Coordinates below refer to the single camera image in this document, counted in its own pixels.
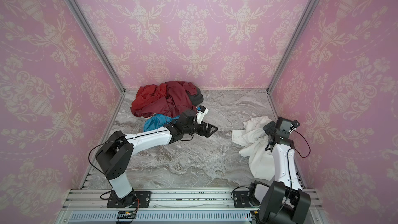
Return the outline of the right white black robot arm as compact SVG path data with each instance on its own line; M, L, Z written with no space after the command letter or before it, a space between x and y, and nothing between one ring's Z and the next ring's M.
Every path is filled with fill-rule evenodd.
M305 223L311 197L302 190L297 178L295 149L290 134L300 123L278 117L263 127L268 136L268 146L274 159L275 176L270 185L259 181L250 184L250 203L258 206L253 219L257 224L303 224Z

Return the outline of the white shirt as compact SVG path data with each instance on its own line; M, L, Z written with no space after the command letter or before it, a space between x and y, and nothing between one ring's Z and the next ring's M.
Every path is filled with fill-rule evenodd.
M248 158L253 177L268 181L275 176L275 165L271 152L266 150L268 135L263 127L271 121L267 116L251 118L243 122L242 130L232 131L232 142L243 147L239 154Z

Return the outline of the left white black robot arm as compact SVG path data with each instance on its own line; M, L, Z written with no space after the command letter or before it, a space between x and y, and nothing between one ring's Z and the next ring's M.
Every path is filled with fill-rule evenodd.
M188 109L177 119L168 121L155 130L137 134L116 131L106 142L95 146L91 151L96 150L94 158L98 166L94 168L110 183L111 197L130 202L136 199L134 189L126 175L126 169L133 155L161 145L185 142L186 135L210 138L217 132L217 126L203 121L207 113L208 109L204 106L199 106L196 110Z

